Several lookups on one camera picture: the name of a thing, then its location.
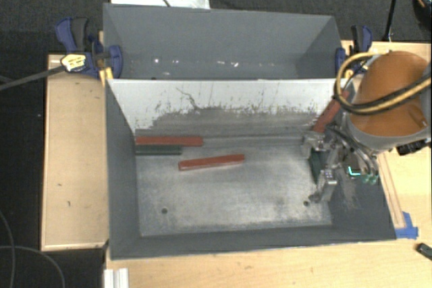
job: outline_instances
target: blue tape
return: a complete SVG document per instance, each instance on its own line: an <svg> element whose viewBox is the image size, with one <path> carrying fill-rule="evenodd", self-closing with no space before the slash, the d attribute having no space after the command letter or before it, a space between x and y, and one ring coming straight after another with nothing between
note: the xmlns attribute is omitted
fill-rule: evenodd
<svg viewBox="0 0 432 288"><path fill-rule="evenodd" d="M404 215L406 227L395 229L396 237L398 239L417 239L419 236L419 228L412 226L411 216L408 212L402 211L402 214Z"/></svg>

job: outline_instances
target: wooden board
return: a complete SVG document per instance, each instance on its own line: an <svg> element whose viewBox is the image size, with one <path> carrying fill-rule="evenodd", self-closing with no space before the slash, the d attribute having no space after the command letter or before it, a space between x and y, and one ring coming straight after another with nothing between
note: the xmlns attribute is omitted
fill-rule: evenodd
<svg viewBox="0 0 432 288"><path fill-rule="evenodd" d="M61 56L49 57L49 68ZM81 74L47 80L41 250L99 248L108 239L103 88Z"/></svg>

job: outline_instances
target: gray bin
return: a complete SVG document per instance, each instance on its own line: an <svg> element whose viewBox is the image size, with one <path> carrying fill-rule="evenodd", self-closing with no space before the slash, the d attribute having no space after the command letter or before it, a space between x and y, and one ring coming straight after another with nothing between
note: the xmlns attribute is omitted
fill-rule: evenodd
<svg viewBox="0 0 432 288"><path fill-rule="evenodd" d="M208 51L204 50L203 42L197 45L197 56L191 55L193 47L184 44L187 41L192 45L193 35L189 31L185 31L187 34L181 41L163 44L157 40L163 26L173 35L170 24L181 27L179 18L195 18L197 14L199 21L206 22L203 18L213 16L213 12L220 13L221 17L218 25L213 23L211 31L220 36L231 33L221 28L233 24L228 13L238 18L248 14L245 11L203 13L191 9L105 7L104 19L109 18L104 27L105 44L121 45L125 57L122 77L135 78L110 80L106 88L111 257L176 256L394 239L380 185L346 180L337 187L331 202L308 206L303 203L315 186L308 162L301 156L300 143L304 131L311 128L329 102L333 80L299 78L310 78L310 74L333 77L336 46L320 44L327 49L327 55L321 54L319 59L315 55L317 66L327 61L322 69L303 70L296 66L313 56L305 53L317 44L314 39L328 38L334 33L337 36L334 20L322 21L323 18L312 16L317 26L326 24L321 26L324 32L309 37L303 52L292 40L296 33L291 35L283 30L287 45L284 47L280 41L278 49L288 57L287 61L280 61L283 71L275 66L261 69L260 64L266 61L263 51L242 55L240 48L246 48L248 40L241 32L236 35L243 36L244 40L236 49L239 49L238 61L243 64L237 67L218 64L219 60L217 65L213 64L212 58L219 57L211 55L211 51L214 47L216 51L223 49L221 37L210 40ZM175 21L167 20L170 14ZM158 35L151 36L153 43L149 41L151 30L146 28L149 16L159 23ZM290 27L292 18L296 18L295 22L301 17L309 21L308 16L277 13L252 13L251 16L261 18L261 23L279 21L278 26L284 28ZM125 38L129 30L143 33L146 43ZM253 28L244 30L257 33ZM250 44L254 50L262 49L255 42ZM181 52L177 53L178 60L185 66L194 62L193 73L168 62L160 68L147 59L158 56L161 63L166 57L171 59L174 52ZM277 61L272 54L267 55L268 59ZM244 63L248 57L253 62L249 65ZM198 78L197 72L204 77ZM185 148L181 156L135 156L136 132L197 135L204 138L205 144L202 148ZM190 172L180 172L177 168L180 160L234 153L245 154L244 164Z"/></svg>

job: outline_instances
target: blue clamp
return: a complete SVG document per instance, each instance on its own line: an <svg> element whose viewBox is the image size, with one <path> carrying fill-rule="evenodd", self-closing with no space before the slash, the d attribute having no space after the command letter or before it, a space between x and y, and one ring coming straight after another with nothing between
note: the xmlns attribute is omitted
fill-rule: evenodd
<svg viewBox="0 0 432 288"><path fill-rule="evenodd" d="M346 52L345 49L343 48L338 48L336 49L336 54L335 54L335 73L337 74L342 63L345 61L346 59Z"/></svg>
<svg viewBox="0 0 432 288"><path fill-rule="evenodd" d="M350 56L360 52L369 51L373 41L372 30L366 26L351 26L351 33L352 33L352 39L354 41L354 46L350 46ZM339 71L339 68L341 67L345 59L346 59L345 49L343 48L336 49L336 54L335 54L336 73ZM353 63L352 66L354 68L354 74L357 74L359 72L360 73L366 72L365 69L360 68L359 63Z"/></svg>
<svg viewBox="0 0 432 288"><path fill-rule="evenodd" d="M86 18L66 17L60 20L55 26L55 34L57 39L66 48L68 54L79 52L86 57L86 67L79 71L80 74L85 74L93 78L99 78L99 68L97 61L103 59L105 66L109 66L113 70L113 77L119 78L123 68L123 56L120 47L117 45L110 46L108 52L103 52L103 45L94 37L89 35L86 37ZM86 51L86 40L91 44L91 51Z"/></svg>
<svg viewBox="0 0 432 288"><path fill-rule="evenodd" d="M350 54L367 52L372 46L372 30L366 26L351 26L352 40L354 46L351 46Z"/></svg>
<svg viewBox="0 0 432 288"><path fill-rule="evenodd" d="M402 214L404 215L406 227L395 229L396 237L398 239L417 239L419 236L419 228L412 226L411 216L408 212L402 211Z"/></svg>

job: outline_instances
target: red block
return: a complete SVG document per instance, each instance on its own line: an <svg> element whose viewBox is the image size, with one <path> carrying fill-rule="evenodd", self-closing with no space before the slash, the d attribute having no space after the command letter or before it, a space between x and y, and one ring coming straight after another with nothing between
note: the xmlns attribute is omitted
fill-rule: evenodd
<svg viewBox="0 0 432 288"><path fill-rule="evenodd" d="M191 169L223 167L230 165L239 165L244 162L243 154L206 157L203 159L184 160L178 163L178 169L189 171Z"/></svg>

